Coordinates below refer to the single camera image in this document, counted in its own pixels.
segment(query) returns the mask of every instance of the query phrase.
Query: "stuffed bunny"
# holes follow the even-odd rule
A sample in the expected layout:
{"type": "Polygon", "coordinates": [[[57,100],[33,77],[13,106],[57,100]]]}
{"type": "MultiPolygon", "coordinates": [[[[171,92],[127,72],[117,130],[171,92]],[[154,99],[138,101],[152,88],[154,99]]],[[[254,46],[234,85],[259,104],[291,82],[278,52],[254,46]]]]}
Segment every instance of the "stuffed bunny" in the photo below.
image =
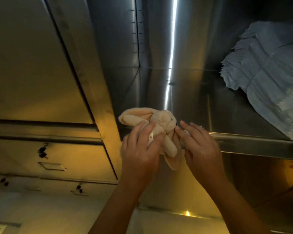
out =
{"type": "Polygon", "coordinates": [[[145,121],[144,126],[146,126],[149,122],[155,121],[156,126],[150,134],[148,146],[155,136],[165,131],[166,137],[162,144],[166,153],[164,154],[165,161],[172,170],[178,169],[184,152],[181,149],[179,137],[174,133],[176,118],[170,111],[159,111],[152,108],[131,108],[125,110],[118,119],[122,124],[128,126],[136,126],[141,121],[145,121]]]}

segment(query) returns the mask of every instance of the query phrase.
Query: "forearm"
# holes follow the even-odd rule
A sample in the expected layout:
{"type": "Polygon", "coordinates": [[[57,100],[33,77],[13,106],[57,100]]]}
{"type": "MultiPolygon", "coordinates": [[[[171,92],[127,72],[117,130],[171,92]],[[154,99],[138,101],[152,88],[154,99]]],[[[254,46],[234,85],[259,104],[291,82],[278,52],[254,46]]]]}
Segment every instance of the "forearm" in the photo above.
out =
{"type": "Polygon", "coordinates": [[[119,184],[88,234],[126,233],[139,194],[119,184]]]}
{"type": "Polygon", "coordinates": [[[214,182],[206,190],[221,212],[230,234],[271,233],[228,180],[214,182]]]}

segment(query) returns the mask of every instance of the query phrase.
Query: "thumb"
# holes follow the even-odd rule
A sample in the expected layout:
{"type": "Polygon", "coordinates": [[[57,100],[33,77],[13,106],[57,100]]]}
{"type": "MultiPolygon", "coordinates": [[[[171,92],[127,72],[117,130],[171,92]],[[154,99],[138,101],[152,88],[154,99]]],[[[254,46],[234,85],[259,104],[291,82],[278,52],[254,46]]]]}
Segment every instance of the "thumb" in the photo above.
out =
{"type": "Polygon", "coordinates": [[[185,158],[186,158],[186,163],[188,167],[190,168],[192,166],[193,154],[188,149],[185,149],[185,158]]]}

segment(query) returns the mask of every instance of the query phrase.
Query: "hand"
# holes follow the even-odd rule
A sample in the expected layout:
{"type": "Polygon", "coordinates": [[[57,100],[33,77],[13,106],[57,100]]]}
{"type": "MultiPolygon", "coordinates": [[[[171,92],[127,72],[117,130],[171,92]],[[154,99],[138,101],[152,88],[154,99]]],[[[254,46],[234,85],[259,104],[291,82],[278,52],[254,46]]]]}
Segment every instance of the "hand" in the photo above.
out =
{"type": "Polygon", "coordinates": [[[144,124],[144,121],[140,122],[124,137],[121,148],[122,174],[119,185],[125,186],[137,196],[142,194],[158,170],[160,146],[166,136],[165,133],[160,133],[147,147],[156,122],[149,123],[140,132],[144,124]]]}
{"type": "Polygon", "coordinates": [[[219,182],[226,181],[223,157],[219,145],[201,126],[181,121],[180,125],[190,133],[187,135],[179,127],[176,133],[183,139],[186,162],[196,180],[206,189],[219,182]]]}

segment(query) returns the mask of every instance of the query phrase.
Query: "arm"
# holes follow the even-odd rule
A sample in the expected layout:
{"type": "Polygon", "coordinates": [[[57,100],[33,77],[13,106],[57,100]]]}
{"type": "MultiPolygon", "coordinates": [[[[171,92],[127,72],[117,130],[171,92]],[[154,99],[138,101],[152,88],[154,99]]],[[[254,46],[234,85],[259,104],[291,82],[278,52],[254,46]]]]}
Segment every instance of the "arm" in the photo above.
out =
{"type": "Polygon", "coordinates": [[[186,144],[186,162],[197,181],[204,187],[217,205],[230,234],[268,234],[269,229],[262,223],[246,200],[227,180],[222,153],[217,142],[201,126],[183,121],[176,133],[186,144]]]}
{"type": "Polygon", "coordinates": [[[140,132],[144,121],[124,137],[121,179],[88,234],[124,234],[142,192],[159,167],[160,146],[165,138],[159,134],[147,147],[149,134],[156,123],[149,123],[140,132]]]}

